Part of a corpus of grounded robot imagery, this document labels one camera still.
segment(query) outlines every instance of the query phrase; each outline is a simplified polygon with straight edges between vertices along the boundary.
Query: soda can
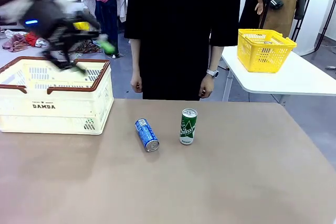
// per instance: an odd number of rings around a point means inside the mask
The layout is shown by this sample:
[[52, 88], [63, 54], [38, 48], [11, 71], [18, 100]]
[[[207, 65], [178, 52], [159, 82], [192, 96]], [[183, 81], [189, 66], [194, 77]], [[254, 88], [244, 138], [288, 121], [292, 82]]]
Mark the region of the soda can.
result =
[[197, 111], [194, 109], [185, 109], [182, 111], [180, 142], [190, 145], [194, 141], [195, 128], [197, 120]]
[[135, 128], [147, 152], [154, 152], [159, 148], [159, 140], [157, 140], [158, 138], [155, 136], [146, 119], [142, 118], [137, 120], [135, 122]]

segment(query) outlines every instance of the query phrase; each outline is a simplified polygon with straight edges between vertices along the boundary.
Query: white basket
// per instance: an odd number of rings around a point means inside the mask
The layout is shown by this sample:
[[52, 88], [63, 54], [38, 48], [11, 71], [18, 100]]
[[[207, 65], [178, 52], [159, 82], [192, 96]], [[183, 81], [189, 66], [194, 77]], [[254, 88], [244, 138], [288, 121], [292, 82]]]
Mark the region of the white basket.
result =
[[113, 104], [108, 60], [76, 60], [86, 69], [59, 71], [40, 57], [0, 68], [0, 130], [99, 135]]

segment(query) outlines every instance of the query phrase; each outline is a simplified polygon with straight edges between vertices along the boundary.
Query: person's right hand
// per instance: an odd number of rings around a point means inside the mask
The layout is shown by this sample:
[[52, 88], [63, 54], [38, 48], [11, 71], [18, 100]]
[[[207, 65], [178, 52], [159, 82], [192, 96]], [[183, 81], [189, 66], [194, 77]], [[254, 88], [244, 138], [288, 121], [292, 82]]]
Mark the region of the person's right hand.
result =
[[139, 72], [133, 72], [131, 85], [135, 93], [142, 92], [142, 80]]
[[264, 11], [264, 4], [258, 3], [254, 10], [257, 12], [258, 15], [261, 15], [262, 12]]

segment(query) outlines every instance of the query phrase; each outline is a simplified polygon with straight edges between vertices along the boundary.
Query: wristwatch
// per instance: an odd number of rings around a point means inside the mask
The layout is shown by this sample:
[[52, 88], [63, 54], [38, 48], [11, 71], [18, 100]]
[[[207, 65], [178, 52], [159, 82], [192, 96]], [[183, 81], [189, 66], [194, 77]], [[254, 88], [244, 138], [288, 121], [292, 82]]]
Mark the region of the wristwatch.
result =
[[211, 76], [212, 76], [212, 78], [217, 78], [218, 77], [218, 75], [219, 75], [219, 71], [212, 71], [212, 70], [210, 70], [210, 69], [208, 69], [207, 71], [206, 71], [206, 73], [207, 74], [210, 74]]

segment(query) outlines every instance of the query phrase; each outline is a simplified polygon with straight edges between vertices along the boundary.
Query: jeans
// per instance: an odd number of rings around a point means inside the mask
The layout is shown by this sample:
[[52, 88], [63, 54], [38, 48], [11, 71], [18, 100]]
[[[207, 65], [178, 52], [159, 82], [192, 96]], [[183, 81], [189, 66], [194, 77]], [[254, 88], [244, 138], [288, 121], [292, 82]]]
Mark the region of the jeans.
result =
[[108, 0], [105, 3], [96, 1], [95, 16], [100, 23], [101, 33], [108, 35], [108, 42], [116, 48], [114, 54], [118, 54], [117, 0]]

